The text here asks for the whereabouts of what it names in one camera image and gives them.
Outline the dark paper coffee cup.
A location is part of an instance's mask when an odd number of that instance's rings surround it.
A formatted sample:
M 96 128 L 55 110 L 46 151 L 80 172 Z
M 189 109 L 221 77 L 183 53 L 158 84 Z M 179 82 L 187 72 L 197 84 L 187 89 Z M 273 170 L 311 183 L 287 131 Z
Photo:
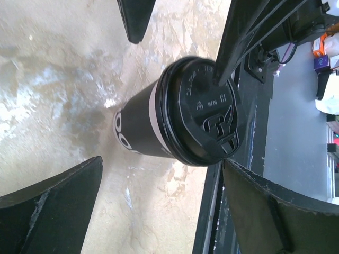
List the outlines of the dark paper coffee cup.
M 159 129 L 155 110 L 156 83 L 129 99 L 113 120 L 121 145 L 142 155 L 173 158 Z

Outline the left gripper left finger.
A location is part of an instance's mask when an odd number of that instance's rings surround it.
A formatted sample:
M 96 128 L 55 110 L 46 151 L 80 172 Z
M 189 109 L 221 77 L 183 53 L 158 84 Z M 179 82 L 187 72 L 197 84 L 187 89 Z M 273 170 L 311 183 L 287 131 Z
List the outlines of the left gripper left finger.
M 97 156 L 1 196 L 1 253 L 80 253 L 102 172 Z

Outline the black coffee cup lid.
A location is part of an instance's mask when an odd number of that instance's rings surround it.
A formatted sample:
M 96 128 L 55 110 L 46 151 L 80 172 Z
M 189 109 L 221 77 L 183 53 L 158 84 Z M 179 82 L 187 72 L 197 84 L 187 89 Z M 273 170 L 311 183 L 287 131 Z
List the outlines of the black coffee cup lid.
M 161 74 L 155 109 L 164 141 L 180 162 L 209 166 L 229 158 L 224 143 L 238 128 L 236 93 L 228 79 L 213 82 L 215 62 L 188 56 L 171 63 Z

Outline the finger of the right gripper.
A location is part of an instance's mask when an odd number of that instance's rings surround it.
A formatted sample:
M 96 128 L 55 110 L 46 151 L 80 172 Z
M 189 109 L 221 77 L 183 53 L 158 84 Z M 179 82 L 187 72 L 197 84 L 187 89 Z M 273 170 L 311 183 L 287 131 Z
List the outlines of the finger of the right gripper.
M 222 34 L 216 66 L 215 85 L 222 86 L 242 59 L 305 1 L 232 1 Z
M 128 40 L 141 42 L 155 5 L 155 0 L 117 0 Z

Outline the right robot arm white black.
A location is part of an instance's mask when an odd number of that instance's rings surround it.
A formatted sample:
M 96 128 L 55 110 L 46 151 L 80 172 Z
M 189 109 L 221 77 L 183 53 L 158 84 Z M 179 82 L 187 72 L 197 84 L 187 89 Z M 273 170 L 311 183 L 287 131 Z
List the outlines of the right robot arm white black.
M 182 58 L 159 81 L 183 80 L 187 70 L 189 83 L 223 86 L 244 65 L 264 83 L 271 63 L 286 64 L 299 45 L 321 37 L 337 22 L 338 1 L 232 1 L 216 61 Z

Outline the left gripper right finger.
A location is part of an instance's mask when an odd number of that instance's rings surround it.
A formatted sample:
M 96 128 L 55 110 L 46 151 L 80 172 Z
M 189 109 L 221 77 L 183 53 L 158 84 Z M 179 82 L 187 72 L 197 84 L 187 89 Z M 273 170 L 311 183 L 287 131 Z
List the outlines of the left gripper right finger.
M 241 253 L 338 253 L 338 205 L 299 194 L 223 161 Z

